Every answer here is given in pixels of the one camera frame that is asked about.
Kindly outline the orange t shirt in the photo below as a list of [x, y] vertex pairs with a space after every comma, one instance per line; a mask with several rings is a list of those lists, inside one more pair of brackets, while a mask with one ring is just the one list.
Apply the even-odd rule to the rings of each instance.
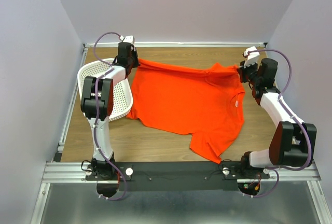
[[127, 117], [147, 127], [191, 135], [189, 148], [215, 163], [244, 124], [244, 88], [237, 66], [194, 69], [140, 60]]

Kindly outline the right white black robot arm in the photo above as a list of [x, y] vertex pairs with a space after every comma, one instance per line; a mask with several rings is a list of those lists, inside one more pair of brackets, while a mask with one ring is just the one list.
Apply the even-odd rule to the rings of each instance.
[[251, 178], [258, 168], [281, 167], [299, 171], [312, 164], [317, 129], [300, 119], [286, 104], [281, 91], [274, 85], [277, 61], [264, 58], [261, 63], [242, 61], [238, 68], [240, 81], [248, 83], [257, 104], [276, 126], [268, 149], [248, 151], [239, 164], [239, 173]]

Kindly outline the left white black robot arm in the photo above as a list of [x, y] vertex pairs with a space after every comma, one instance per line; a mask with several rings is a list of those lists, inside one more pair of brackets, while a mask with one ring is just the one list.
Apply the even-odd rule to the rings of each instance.
[[133, 105], [128, 76], [139, 66], [132, 41], [118, 44], [114, 59], [98, 60], [84, 65], [77, 74], [80, 109], [87, 119], [94, 152], [87, 173], [104, 180], [124, 176], [116, 165], [110, 144], [109, 122], [124, 117]]

